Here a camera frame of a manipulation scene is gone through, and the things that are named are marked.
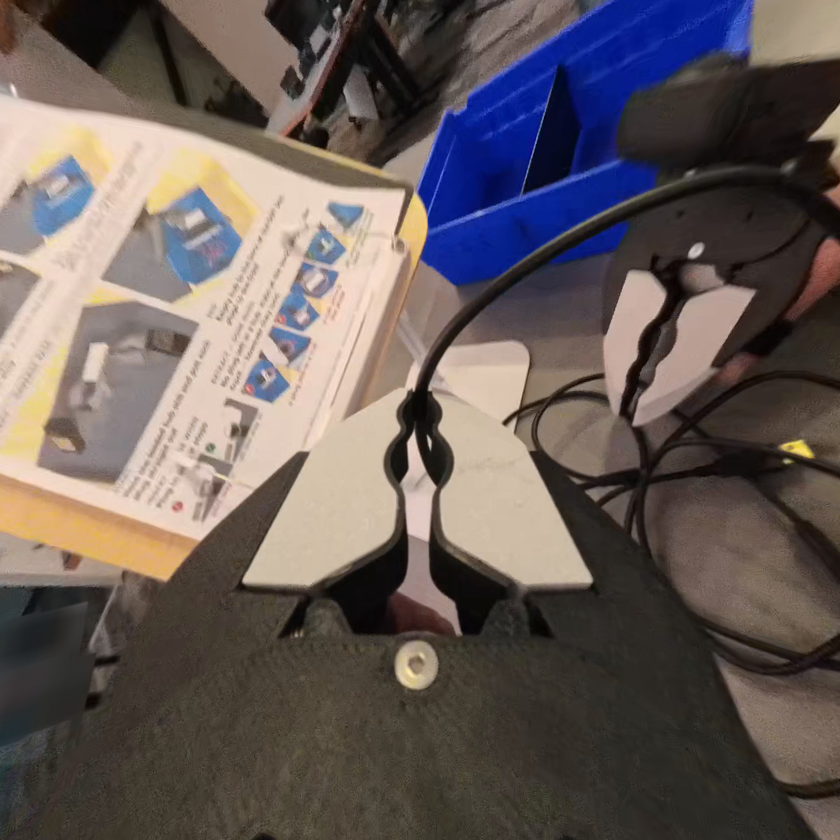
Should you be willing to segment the blue divided plastic bin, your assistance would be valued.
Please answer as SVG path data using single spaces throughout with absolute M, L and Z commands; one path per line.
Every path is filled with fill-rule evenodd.
M 493 279 L 587 218 L 652 189 L 620 158 L 631 95 L 712 54 L 747 59 L 753 2 L 612 1 L 480 84 L 442 118 L 418 184 L 422 261 L 455 286 Z

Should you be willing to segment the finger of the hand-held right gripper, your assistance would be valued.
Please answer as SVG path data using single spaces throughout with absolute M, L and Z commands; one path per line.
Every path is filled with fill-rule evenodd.
M 675 312 L 673 283 L 649 270 L 626 274 L 603 340 L 606 395 L 615 415 L 634 417 L 642 373 Z
M 670 412 L 718 370 L 715 359 L 748 308 L 755 290 L 724 285 L 691 297 L 675 321 L 675 340 L 637 400 L 633 425 Z

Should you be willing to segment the printed instruction sheets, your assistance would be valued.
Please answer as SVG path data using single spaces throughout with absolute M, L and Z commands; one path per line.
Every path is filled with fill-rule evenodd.
M 207 535 L 325 428 L 410 194 L 2 96 L 2 477 Z

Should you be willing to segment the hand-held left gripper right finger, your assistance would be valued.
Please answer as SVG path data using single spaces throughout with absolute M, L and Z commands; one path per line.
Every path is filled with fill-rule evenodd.
M 415 425 L 434 492 L 429 571 L 478 635 L 504 602 L 528 610 L 537 595 L 585 592 L 594 577 L 528 447 L 498 420 L 447 393 L 431 393 Z

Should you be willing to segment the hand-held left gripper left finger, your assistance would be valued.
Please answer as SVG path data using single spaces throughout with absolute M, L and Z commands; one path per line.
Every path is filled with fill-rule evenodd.
M 306 453 L 241 580 L 253 592 L 329 599 L 373 632 L 408 566 L 402 480 L 413 394 L 394 390 Z

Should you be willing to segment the person's right hand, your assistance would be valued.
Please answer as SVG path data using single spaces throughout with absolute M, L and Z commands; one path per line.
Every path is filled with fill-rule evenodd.
M 782 317 L 787 332 L 779 339 L 773 339 L 763 352 L 742 351 L 734 355 L 717 375 L 716 383 L 730 386 L 739 382 L 746 373 L 765 356 L 779 346 L 791 334 L 793 324 L 809 312 L 839 284 L 839 244 L 834 238 L 826 238 L 815 252 L 810 272 L 797 299 L 788 307 Z

